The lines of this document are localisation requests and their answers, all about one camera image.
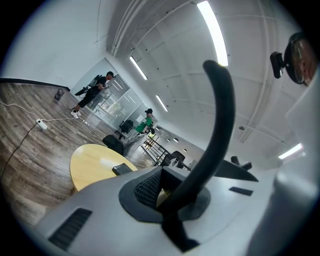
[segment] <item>black cap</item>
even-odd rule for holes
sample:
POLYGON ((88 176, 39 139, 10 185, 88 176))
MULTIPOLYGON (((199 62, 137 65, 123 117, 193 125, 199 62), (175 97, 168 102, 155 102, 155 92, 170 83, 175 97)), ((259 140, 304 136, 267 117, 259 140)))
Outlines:
POLYGON ((148 108, 146 111, 144 111, 144 112, 146 112, 147 114, 152 114, 152 108, 148 108))
POLYGON ((289 38, 288 45, 285 48, 284 51, 284 66, 285 70, 288 73, 289 77, 291 78, 292 81, 294 81, 297 84, 303 84, 303 82, 298 81, 296 78, 296 73, 295 73, 295 67, 292 63, 292 49, 294 44, 301 39, 305 39, 305 35, 302 32, 294 33, 292 36, 289 38))
POLYGON ((116 76, 114 75, 113 72, 109 71, 108 73, 106 73, 106 75, 111 75, 113 78, 116 78, 116 76))

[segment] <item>black shorts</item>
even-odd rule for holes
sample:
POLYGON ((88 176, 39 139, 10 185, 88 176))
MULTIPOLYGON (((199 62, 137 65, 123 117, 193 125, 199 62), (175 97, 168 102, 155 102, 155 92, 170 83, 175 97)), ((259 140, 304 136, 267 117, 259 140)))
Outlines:
POLYGON ((78 103, 81 108, 84 108, 90 101, 92 101, 96 96, 89 90, 84 98, 78 103))

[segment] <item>fluorescent light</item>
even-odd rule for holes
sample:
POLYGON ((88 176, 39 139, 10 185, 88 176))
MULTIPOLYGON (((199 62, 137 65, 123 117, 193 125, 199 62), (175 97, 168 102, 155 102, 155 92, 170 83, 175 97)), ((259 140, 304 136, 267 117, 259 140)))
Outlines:
POLYGON ((164 110, 165 110, 166 112, 168 112, 168 109, 166 108, 166 106, 165 106, 165 104, 162 102, 162 100, 160 99, 159 95, 156 95, 156 98, 158 99, 158 101, 160 101, 160 103, 161 103, 162 107, 164 108, 164 110))
POLYGON ((118 89, 118 87, 116 87, 116 86, 115 86, 115 84, 114 84, 114 83, 113 83, 112 85, 113 85, 113 86, 114 86, 118 91, 120 91, 120 90, 118 89))
POLYGON ((135 101, 130 97, 130 95, 128 95, 128 97, 134 102, 134 104, 136 104, 135 101))
POLYGON ((140 74, 144 78, 144 80, 147 80, 148 78, 146 77, 145 73, 141 70, 139 65, 136 63, 135 59, 132 56, 129 59, 133 63, 133 65, 136 67, 136 69, 140 72, 140 74))
POLYGON ((302 144, 299 143, 298 145, 294 146, 293 148, 291 148, 290 150, 288 150, 287 152, 285 152, 284 154, 282 155, 279 155, 278 157, 280 159, 285 159, 287 158, 288 156, 291 156, 293 153, 297 152, 298 150, 302 149, 302 144))
POLYGON ((228 56, 227 56, 224 37, 222 36, 222 32, 221 32, 219 23, 217 21, 217 18, 214 14, 214 11, 212 10, 208 1, 198 3, 196 6, 198 6, 206 22, 206 25, 209 28, 209 31, 213 40, 216 56, 218 58, 218 63, 222 66, 228 66, 228 56))
POLYGON ((116 81, 116 80, 114 80, 115 82, 116 82, 116 84, 121 88, 121 89, 123 89, 122 87, 121 87, 121 85, 116 81))

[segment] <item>wall baseboard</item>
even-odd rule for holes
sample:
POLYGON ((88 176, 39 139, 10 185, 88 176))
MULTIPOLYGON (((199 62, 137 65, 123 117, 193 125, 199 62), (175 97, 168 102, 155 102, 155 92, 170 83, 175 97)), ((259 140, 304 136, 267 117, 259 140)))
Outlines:
POLYGON ((68 92, 70 92, 70 89, 66 86, 57 85, 53 83, 47 83, 47 82, 39 82, 39 81, 33 81, 33 80, 25 80, 25 79, 17 79, 17 78, 2 78, 0 77, 0 84, 4 83, 16 83, 16 84, 30 84, 30 85, 39 85, 39 86, 53 86, 58 88, 64 88, 68 92))

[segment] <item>shoe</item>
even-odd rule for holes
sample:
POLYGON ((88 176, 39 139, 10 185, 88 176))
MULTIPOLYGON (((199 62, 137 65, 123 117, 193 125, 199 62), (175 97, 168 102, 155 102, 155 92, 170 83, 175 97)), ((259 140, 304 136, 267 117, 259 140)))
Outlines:
POLYGON ((78 119, 78 115, 76 112, 71 111, 71 116, 73 116, 75 119, 78 119))

